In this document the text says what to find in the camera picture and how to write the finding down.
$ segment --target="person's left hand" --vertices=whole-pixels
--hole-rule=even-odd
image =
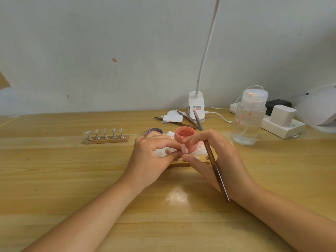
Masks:
[[[177,151],[171,152],[164,157],[154,155],[154,150],[165,147],[174,148]],[[135,189],[142,191],[156,181],[170,164],[183,155],[180,150],[181,144],[166,135],[150,138],[138,137],[135,139],[132,155],[120,179]]]

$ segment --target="wooden tabletop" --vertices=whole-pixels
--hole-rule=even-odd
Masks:
[[[0,251],[19,251],[123,173],[134,139],[177,126],[166,110],[0,117]],[[234,115],[218,111],[229,120]],[[204,129],[230,139],[232,125],[207,114]],[[130,141],[85,145],[86,130],[123,128]],[[336,135],[306,128],[282,140],[261,129],[235,144],[263,187],[336,220]],[[293,251],[235,202],[227,203],[191,167],[167,169],[125,210],[98,251]]]

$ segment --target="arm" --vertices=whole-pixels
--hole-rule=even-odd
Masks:
[[[98,197],[25,248],[23,252],[93,252],[127,205],[176,159],[175,151],[158,158],[153,151],[159,148],[181,149],[178,142],[165,136],[139,137],[127,168],[121,178]]]
[[[216,163],[230,198],[298,251],[332,251],[336,248],[336,222],[259,186],[248,173],[237,149],[218,132],[202,131],[183,143],[196,144],[203,140],[208,140],[218,155]],[[190,155],[182,158],[220,191],[212,168]]]

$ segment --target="forearm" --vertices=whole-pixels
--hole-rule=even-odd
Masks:
[[[336,222],[275,193],[257,187],[250,200],[240,204],[298,251],[336,248]]]
[[[93,252],[140,191],[117,181],[23,252]]]

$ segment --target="wooden nail stand base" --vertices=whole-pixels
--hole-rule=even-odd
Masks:
[[[206,159],[206,155],[196,155],[198,157],[198,159],[202,162],[204,162],[205,164],[208,164],[210,165],[210,160],[207,160]],[[190,166],[190,164],[188,164],[187,162],[183,161],[182,158],[180,158],[178,161],[175,161],[174,163],[172,163],[171,165],[169,165],[169,168],[170,167],[187,167],[187,166]]]
[[[112,135],[108,137],[108,139],[104,140],[104,136],[101,136],[99,140],[96,140],[95,137],[91,137],[92,140],[87,140],[85,139],[84,143],[85,144],[102,144],[102,143],[114,143],[114,142],[128,142],[129,140],[129,135],[124,134],[123,139],[120,139],[120,135],[117,135],[116,139],[112,140]]]

